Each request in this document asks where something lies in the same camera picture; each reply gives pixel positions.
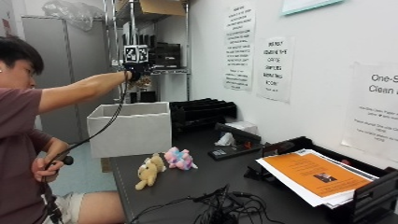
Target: gray cabinet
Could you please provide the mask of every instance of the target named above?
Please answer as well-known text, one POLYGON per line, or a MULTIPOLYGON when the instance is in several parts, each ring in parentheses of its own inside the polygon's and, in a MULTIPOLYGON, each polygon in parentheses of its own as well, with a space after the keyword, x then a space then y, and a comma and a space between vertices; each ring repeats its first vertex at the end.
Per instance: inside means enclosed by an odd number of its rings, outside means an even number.
MULTIPOLYGON (((39 89, 66 86, 109 71, 103 21, 95 21, 88 32, 54 17, 26 16, 23 24, 27 41, 46 61, 44 73, 35 78, 39 89)), ((106 104, 113 104, 112 92, 96 101, 46 113, 40 116, 43 131, 71 144, 80 142, 88 138, 87 116, 106 104)))

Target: white box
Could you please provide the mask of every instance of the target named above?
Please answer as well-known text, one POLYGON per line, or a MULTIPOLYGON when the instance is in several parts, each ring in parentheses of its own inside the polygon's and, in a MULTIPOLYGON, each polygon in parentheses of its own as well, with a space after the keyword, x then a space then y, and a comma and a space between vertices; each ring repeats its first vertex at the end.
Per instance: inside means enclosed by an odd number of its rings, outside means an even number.
MULTIPOLYGON (((102 130, 119 105, 100 105, 87 117, 88 134, 102 130)), ((120 157, 164 152, 172 147, 169 103, 124 105, 120 116, 91 140, 94 158, 120 157)))

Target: plush toy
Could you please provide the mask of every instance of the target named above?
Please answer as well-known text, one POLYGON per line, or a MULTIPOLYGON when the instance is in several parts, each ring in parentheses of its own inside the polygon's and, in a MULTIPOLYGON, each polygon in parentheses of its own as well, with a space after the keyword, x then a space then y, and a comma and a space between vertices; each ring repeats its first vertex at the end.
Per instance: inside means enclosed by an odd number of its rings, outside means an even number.
POLYGON ((147 158, 143 166, 139 168, 140 183, 136 185, 136 190, 141 190, 148 185, 153 186, 159 172, 165 170, 164 162, 159 153, 152 155, 152 158, 147 158))
POLYGON ((160 153, 155 153, 149 160, 151 160, 152 163, 156 164, 157 169, 159 169, 159 173, 164 172, 165 171, 165 166, 164 166, 164 162, 163 162, 163 158, 160 156, 160 153))
POLYGON ((169 163, 169 168, 180 168, 181 170, 189 170, 192 167, 199 169, 193 163, 193 158, 189 155, 189 151, 185 149, 180 151, 176 147, 172 147, 165 153, 164 158, 169 163))

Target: black hair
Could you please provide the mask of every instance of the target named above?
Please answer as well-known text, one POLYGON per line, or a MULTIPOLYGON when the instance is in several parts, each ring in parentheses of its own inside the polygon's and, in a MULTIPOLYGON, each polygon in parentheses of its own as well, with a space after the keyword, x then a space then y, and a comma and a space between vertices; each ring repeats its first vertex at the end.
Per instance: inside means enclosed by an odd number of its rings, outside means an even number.
POLYGON ((46 64, 35 47, 15 35, 0 36, 0 61, 12 68, 19 60, 31 62, 34 73, 42 74, 46 64))

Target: desk organizer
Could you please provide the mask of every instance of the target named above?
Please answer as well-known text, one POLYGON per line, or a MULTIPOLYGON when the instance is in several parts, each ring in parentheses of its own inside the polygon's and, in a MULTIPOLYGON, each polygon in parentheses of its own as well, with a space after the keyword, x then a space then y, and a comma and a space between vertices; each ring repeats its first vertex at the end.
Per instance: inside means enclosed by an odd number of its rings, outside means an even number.
MULTIPOLYGON (((334 209, 328 208, 330 218, 336 221, 336 223, 377 223, 384 217, 394 213, 398 198, 398 171, 382 170, 325 149, 324 147, 318 147, 313 144, 312 139, 306 137, 299 137, 268 145, 263 149, 260 156, 261 158, 267 157, 275 154, 275 152, 279 154, 292 153, 303 148, 313 149, 337 161, 348 160, 350 161, 352 167, 380 177, 366 186, 354 191, 350 203, 346 203, 334 209)), ((281 184, 281 182, 256 161, 249 164, 248 168, 249 170, 245 177, 265 180, 273 184, 281 184)))
POLYGON ((195 101, 172 102, 173 131, 184 132, 201 127, 215 127, 216 123, 225 123, 225 118, 237 118, 237 105, 205 98, 195 101))
MULTIPOLYGON (((87 117, 90 136, 111 121, 119 105, 100 105, 87 117)), ((172 147, 171 110, 167 102, 124 105, 111 126, 90 140, 94 158, 152 154, 172 147)))

